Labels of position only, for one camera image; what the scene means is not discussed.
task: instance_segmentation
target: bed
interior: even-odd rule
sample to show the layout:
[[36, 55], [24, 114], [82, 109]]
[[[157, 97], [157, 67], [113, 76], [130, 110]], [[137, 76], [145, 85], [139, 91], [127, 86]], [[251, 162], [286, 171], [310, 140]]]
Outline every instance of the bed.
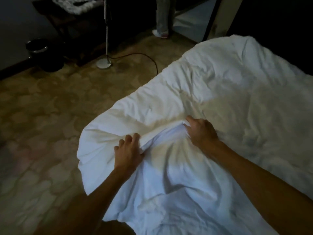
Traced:
[[208, 119], [237, 153], [313, 199], [313, 77], [232, 35], [197, 44], [83, 130], [87, 194], [114, 167], [113, 147], [139, 133], [145, 159], [103, 220], [143, 234], [277, 234], [231, 175], [194, 147], [186, 115]]

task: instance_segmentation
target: shoe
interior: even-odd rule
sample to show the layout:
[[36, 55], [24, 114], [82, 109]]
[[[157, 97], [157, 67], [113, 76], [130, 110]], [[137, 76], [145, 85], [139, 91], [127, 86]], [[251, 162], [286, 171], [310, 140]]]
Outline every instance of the shoe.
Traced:
[[168, 38], [168, 32], [160, 34], [157, 30], [153, 30], [152, 34], [156, 37], [162, 38], [162, 39], [167, 39]]

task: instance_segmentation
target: floor lamp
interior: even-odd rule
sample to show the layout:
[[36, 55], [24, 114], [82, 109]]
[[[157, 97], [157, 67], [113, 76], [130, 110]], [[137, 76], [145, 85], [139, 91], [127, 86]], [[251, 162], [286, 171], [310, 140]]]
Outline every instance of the floor lamp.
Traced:
[[107, 19], [106, 19], [106, 0], [104, 0], [104, 22], [105, 22], [105, 25], [106, 25], [106, 40], [105, 40], [105, 55], [106, 55], [106, 58], [103, 58], [103, 59], [100, 59], [100, 60], [97, 61], [96, 65], [100, 69], [105, 69], [105, 68], [108, 68], [108, 67], [111, 66], [111, 61], [110, 61], [110, 59], [108, 57], [108, 46], [109, 46], [108, 34], [109, 34], [109, 27], [108, 27], [108, 22], [107, 22]]

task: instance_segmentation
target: person's leg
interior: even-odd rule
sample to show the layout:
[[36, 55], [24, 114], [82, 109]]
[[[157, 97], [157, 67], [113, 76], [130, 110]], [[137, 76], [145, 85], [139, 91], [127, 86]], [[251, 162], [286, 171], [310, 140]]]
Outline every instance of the person's leg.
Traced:
[[156, 0], [156, 20], [157, 20], [157, 32], [161, 36], [168, 36], [168, 13], [170, 10], [171, 0]]
[[173, 24], [175, 19], [175, 11], [176, 11], [176, 0], [171, 0], [170, 10], [168, 14], [168, 30], [171, 33], [173, 30]]

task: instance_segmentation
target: floor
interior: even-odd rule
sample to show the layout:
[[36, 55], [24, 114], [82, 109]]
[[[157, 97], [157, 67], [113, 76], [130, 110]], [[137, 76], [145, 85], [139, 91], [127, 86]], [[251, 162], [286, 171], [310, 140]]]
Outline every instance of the floor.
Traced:
[[200, 43], [208, 27], [216, 0], [207, 0], [175, 17], [173, 30]]
[[[141, 33], [121, 44], [113, 57], [151, 56], [159, 71], [194, 46], [174, 34], [164, 40]], [[55, 73], [37, 68], [0, 82], [0, 233], [45, 234], [69, 206], [85, 199], [76, 150], [82, 129], [117, 100], [156, 73], [143, 55], [113, 60], [107, 70], [95, 61], [66, 64]], [[101, 231], [126, 234], [125, 224], [103, 223]]]

